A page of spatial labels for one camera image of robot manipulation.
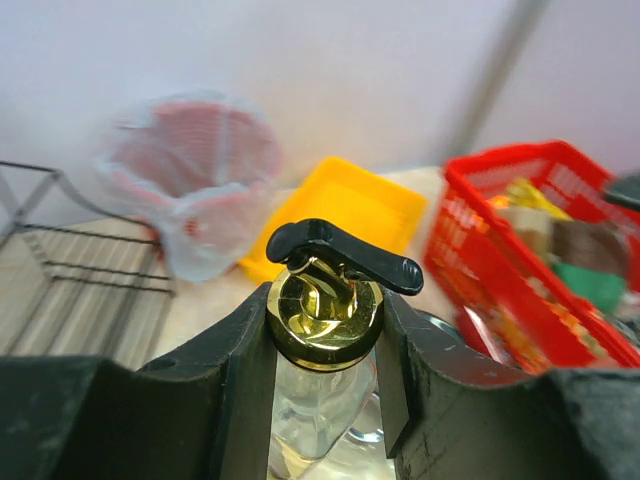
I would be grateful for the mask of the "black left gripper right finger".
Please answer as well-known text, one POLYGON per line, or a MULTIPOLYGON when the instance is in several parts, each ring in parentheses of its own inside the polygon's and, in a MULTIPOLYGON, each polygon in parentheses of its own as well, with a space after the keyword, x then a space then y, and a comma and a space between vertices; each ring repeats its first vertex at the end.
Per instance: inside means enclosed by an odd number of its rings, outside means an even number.
POLYGON ((400 479, 635 479, 639 373, 530 375, 384 295, 376 346, 386 453, 400 479))

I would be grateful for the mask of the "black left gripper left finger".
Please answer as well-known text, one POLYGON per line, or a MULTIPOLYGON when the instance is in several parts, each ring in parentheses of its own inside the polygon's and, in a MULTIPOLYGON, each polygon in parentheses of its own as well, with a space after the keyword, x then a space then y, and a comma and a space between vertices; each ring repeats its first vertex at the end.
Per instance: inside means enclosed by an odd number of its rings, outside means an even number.
POLYGON ((3 358, 2 477, 265 478, 268 292, 137 371, 99 356, 3 358))

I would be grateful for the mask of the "glass oil bottle gold spout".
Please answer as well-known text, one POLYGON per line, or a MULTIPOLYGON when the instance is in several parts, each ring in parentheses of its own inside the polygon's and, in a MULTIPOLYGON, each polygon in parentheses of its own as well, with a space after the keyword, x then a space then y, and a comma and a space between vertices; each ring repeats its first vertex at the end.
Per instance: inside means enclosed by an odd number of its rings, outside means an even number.
POLYGON ((415 261, 322 219, 278 227, 266 256, 285 267, 266 306, 278 350, 267 476, 301 479, 374 391, 370 353, 383 330, 384 291, 415 296, 424 279, 415 261))

